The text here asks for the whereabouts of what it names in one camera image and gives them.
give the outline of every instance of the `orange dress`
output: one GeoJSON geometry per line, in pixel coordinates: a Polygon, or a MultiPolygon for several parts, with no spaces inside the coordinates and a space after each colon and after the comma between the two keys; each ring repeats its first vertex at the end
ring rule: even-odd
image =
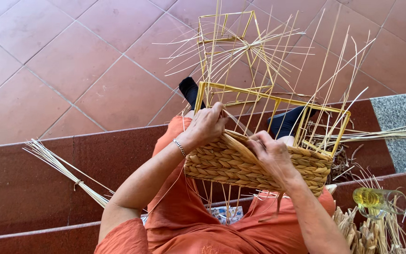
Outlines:
{"type": "MultiPolygon", "coordinates": [[[[174,117],[167,132],[157,141],[153,156],[191,121],[191,118],[174,117]]],[[[276,206],[271,205],[274,198],[255,198],[242,219],[229,226],[221,225],[191,189],[194,180],[184,176],[183,164],[184,161],[177,166],[148,205],[150,211],[157,204],[145,227],[139,218],[121,223],[98,244],[95,253],[308,253],[290,198],[282,199],[275,219],[258,223],[269,218],[276,206]]],[[[333,215],[333,197],[326,189],[319,202],[333,215]]]]}

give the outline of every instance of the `hand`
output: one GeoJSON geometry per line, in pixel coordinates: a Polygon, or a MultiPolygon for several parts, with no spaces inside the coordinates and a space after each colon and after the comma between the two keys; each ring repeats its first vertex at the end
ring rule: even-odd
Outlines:
{"type": "Polygon", "coordinates": [[[197,112],[187,130],[176,138],[185,153],[206,145],[225,131],[228,118],[222,111],[223,107],[221,102],[217,102],[212,108],[197,112]]]}
{"type": "Polygon", "coordinates": [[[249,145],[259,161],[275,181],[284,184],[301,183],[303,178],[290,160],[287,146],[283,141],[274,140],[266,131],[260,131],[249,139],[249,145]]]}

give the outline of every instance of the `black sock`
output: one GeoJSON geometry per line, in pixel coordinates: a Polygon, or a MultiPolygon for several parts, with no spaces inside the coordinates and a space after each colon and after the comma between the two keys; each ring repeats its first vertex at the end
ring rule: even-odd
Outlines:
{"type": "MultiPolygon", "coordinates": [[[[292,127],[294,124],[298,121],[300,113],[303,111],[304,107],[296,107],[288,112],[281,113],[278,115],[273,116],[273,121],[272,125],[270,126],[270,130],[272,131],[273,135],[276,136],[276,139],[279,139],[283,136],[294,136],[295,133],[292,130],[292,127]]],[[[309,114],[310,117],[312,117],[317,110],[311,110],[311,113],[309,114]]],[[[267,119],[267,124],[270,124],[271,118],[267,119]]]]}
{"type": "MultiPolygon", "coordinates": [[[[184,98],[186,98],[187,102],[190,104],[190,110],[195,109],[195,103],[197,101],[197,94],[199,92],[199,87],[197,84],[195,84],[194,79],[191,77],[187,77],[181,81],[179,85],[181,93],[184,95],[184,98]]],[[[202,106],[200,109],[205,108],[205,104],[202,101],[202,106]]]]}

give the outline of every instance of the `braided water hyacinth weave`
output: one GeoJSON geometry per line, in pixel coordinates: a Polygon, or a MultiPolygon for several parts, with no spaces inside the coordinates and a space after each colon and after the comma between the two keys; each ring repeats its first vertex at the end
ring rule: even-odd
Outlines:
{"type": "MultiPolygon", "coordinates": [[[[283,192],[281,184],[260,166],[247,147],[247,137],[226,130],[204,147],[189,153],[184,164],[187,177],[240,187],[283,192]]],[[[330,173],[332,158],[301,147],[288,147],[292,164],[316,197],[330,173]]]]}

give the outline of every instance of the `gray granite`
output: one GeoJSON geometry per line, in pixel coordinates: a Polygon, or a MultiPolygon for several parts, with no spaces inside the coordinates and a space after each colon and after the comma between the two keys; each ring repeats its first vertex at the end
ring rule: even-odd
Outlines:
{"type": "MultiPolygon", "coordinates": [[[[370,99],[382,131],[406,125],[406,94],[370,99]]],[[[406,172],[406,138],[386,140],[397,173],[406,172]]]]}

